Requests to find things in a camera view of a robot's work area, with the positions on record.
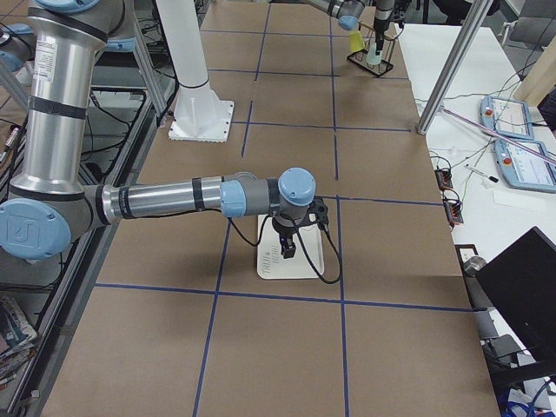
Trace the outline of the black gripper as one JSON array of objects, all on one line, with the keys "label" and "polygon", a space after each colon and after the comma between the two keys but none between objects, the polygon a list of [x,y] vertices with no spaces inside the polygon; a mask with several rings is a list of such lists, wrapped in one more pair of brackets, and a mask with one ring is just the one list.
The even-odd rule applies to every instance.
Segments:
[{"label": "black gripper", "polygon": [[272,226],[279,235],[281,256],[283,258],[293,258],[295,256],[294,235],[299,229],[300,223],[301,220],[296,220],[288,215],[278,215],[272,220]]},{"label": "black gripper", "polygon": [[394,10],[394,0],[376,0],[374,12],[374,33],[376,40],[376,52],[384,49],[384,35],[390,23],[390,17]]}]

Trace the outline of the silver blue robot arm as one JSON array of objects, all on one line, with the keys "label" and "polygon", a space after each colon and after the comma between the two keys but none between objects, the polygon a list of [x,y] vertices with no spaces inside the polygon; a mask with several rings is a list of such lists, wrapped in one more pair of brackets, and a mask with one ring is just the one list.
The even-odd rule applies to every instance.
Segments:
[{"label": "silver blue robot arm", "polygon": [[28,8],[36,54],[28,101],[23,169],[1,205],[1,246],[24,260],[63,252],[75,239],[121,219],[218,211],[228,219],[265,215],[281,253],[295,253],[300,228],[321,223],[322,199],[302,168],[277,178],[247,172],[162,185],[84,186],[83,135],[96,53],[128,30],[129,1],[33,1]]},{"label": "silver blue robot arm", "polygon": [[[360,0],[307,0],[317,10],[335,18],[344,30],[354,30],[367,3]],[[394,0],[377,0],[375,2],[373,29],[375,33],[375,54],[379,55],[384,47],[385,33],[394,10]]]}]

